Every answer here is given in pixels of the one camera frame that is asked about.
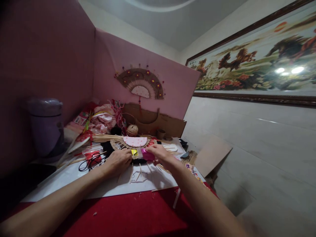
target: purple thermos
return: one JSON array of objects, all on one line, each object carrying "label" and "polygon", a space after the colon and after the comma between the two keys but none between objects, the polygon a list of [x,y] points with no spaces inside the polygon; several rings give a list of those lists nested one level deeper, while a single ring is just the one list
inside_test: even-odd
[{"label": "purple thermos", "polygon": [[63,103],[53,98],[31,98],[27,101],[35,149],[43,163],[60,159],[66,151],[62,121]]}]

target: red tablecloth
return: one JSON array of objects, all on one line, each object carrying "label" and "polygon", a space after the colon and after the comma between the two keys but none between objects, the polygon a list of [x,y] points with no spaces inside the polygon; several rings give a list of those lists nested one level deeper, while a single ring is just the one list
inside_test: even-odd
[{"label": "red tablecloth", "polygon": [[[53,236],[204,235],[200,221],[183,194],[176,209],[172,208],[177,190],[170,188],[83,200]],[[31,204],[20,203],[13,214]]]}]

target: red sun in painting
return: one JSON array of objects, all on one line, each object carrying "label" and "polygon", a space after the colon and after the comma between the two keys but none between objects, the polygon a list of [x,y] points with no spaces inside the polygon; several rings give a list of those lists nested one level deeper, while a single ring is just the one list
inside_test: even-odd
[{"label": "red sun in painting", "polygon": [[274,32],[279,32],[279,31],[283,30],[284,27],[286,26],[286,24],[287,24],[286,21],[282,22],[281,24],[279,24],[279,25],[274,29]]}]

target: person's right hand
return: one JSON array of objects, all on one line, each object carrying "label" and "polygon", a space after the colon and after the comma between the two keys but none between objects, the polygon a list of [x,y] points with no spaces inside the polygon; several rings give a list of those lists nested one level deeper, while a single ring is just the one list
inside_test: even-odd
[{"label": "person's right hand", "polygon": [[112,178],[127,169],[132,161],[132,151],[124,148],[113,151],[106,162],[100,166],[106,178]]},{"label": "person's right hand", "polygon": [[160,144],[146,147],[145,150],[155,155],[156,160],[154,161],[154,165],[161,163],[167,170],[171,170],[177,161],[173,155]]}]

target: red flower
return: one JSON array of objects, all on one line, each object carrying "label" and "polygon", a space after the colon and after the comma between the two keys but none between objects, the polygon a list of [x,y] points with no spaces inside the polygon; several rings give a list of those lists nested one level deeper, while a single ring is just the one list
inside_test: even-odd
[{"label": "red flower", "polygon": [[241,82],[239,81],[233,81],[233,86],[239,86],[241,84]]},{"label": "red flower", "polygon": [[219,90],[221,88],[221,86],[220,85],[216,85],[216,86],[214,86],[214,89],[215,90]]},{"label": "red flower", "polygon": [[246,74],[242,74],[242,75],[239,77],[239,79],[242,80],[242,81],[245,81],[245,80],[248,79],[248,78],[249,78],[249,76],[246,75]]},{"label": "red flower", "polygon": [[231,81],[230,81],[230,80],[226,80],[226,81],[225,81],[225,85],[226,85],[226,86],[229,86],[230,84],[231,84]]}]

